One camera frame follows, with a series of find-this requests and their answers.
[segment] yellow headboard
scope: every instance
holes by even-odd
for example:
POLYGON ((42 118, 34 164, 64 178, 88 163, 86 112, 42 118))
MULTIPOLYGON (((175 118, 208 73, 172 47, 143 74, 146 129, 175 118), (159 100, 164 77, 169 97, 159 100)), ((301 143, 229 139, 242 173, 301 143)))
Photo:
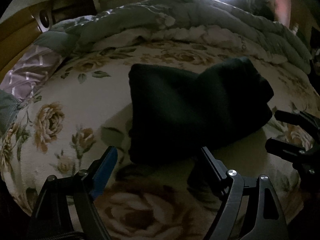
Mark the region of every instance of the yellow headboard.
POLYGON ((0 82, 28 46, 53 24, 96 14, 93 0, 49 0, 12 15, 0 24, 0 82))

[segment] metal screw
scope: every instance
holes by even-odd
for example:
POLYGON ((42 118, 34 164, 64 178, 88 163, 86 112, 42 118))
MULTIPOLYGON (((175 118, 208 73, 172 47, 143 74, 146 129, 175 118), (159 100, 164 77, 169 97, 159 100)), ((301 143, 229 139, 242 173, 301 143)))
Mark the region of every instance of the metal screw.
POLYGON ((262 174, 262 175, 260 176, 260 178, 261 178, 262 180, 267 180, 267 179, 269 179, 268 176, 267 176, 267 175, 264 175, 264 174, 262 174))
POLYGON ((79 170, 79 171, 78 171, 78 175, 81 176, 81 177, 87 175, 87 173, 88 173, 87 170, 79 170))
POLYGON ((54 181, 56 179, 56 176, 50 175, 47 177, 47 181, 54 181))
POLYGON ((228 170, 228 174, 230 176, 236 176, 237 175, 237 172, 235 170, 228 170))

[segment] black garment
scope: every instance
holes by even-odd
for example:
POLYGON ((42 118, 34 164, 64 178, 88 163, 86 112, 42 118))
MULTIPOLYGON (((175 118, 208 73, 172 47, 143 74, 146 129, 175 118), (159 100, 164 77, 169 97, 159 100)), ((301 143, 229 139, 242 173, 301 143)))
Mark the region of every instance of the black garment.
POLYGON ((246 58, 201 74, 135 64, 129 72, 133 120, 130 158, 160 164, 217 149, 265 125, 273 90, 246 58))

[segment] pillow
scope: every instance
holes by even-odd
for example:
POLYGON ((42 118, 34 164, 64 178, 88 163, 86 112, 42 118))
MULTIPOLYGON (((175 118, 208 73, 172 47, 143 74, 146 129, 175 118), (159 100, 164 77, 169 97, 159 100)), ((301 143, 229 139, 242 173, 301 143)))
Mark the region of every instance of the pillow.
POLYGON ((32 97, 53 75, 63 59, 59 53, 47 47, 32 44, 4 76, 0 89, 20 101, 32 97))
POLYGON ((14 96, 0 90, 0 136, 2 136, 16 119, 20 102, 14 96))

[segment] bedsheet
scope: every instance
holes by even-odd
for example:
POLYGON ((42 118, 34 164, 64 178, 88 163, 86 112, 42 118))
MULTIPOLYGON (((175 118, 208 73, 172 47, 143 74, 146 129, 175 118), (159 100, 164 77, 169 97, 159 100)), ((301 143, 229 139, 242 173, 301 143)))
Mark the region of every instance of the bedsheet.
MULTIPOLYGON (((128 72, 134 63, 147 63, 201 73, 215 63, 245 54, 233 46, 163 40, 73 58, 23 103, 17 120, 2 138, 1 175, 9 192, 30 214, 47 176, 62 178, 88 168, 113 145, 119 152, 118 162, 103 195, 95 201, 112 238, 202 239, 220 202, 193 160, 156 168, 130 162, 128 72)), ((274 90, 268 103, 273 111, 298 109, 320 117, 319 96, 303 71, 286 61, 277 64, 247 56, 274 90)), ((303 207, 300 179, 290 163, 266 153, 264 144, 270 137, 306 149, 313 144, 300 127, 273 117, 257 132, 214 155, 243 176, 267 174, 289 223, 303 207)), ((241 210, 237 227, 243 218, 241 210)))

